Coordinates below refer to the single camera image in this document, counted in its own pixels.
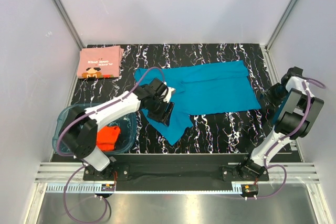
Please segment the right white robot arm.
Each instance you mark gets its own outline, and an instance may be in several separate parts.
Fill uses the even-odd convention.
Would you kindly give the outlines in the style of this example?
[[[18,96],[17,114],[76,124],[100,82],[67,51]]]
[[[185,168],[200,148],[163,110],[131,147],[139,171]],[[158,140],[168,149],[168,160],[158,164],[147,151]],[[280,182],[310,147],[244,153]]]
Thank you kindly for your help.
[[[261,94],[261,100],[276,109],[271,132],[251,155],[264,173],[271,159],[285,145],[310,132],[321,112],[324,101],[313,95],[309,87],[312,82],[321,88],[325,87],[317,80],[304,77],[301,68],[292,67],[279,83]]]

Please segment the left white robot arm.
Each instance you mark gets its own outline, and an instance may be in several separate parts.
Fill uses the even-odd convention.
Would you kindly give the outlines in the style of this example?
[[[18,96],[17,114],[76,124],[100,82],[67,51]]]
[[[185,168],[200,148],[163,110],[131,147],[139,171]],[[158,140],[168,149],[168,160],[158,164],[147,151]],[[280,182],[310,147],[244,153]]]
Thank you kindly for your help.
[[[75,158],[104,174],[112,165],[111,159],[97,146],[98,132],[111,122],[142,109],[148,111],[151,120],[169,126],[174,108],[171,98],[175,91],[155,78],[101,105],[86,109],[75,106],[67,114],[58,143],[63,142]]]

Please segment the blue t-shirt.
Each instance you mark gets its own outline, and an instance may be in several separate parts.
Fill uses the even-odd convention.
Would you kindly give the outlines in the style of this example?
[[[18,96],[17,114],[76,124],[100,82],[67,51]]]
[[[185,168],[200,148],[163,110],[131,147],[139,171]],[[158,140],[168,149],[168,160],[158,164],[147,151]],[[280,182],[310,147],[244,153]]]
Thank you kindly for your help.
[[[169,126],[148,119],[173,145],[183,136],[186,128],[192,127],[191,116],[260,109],[248,75],[242,61],[232,61],[162,71],[153,69],[150,72],[139,68],[134,77],[141,84],[149,84],[154,78],[165,80],[169,87],[175,89],[171,98],[174,108]]]

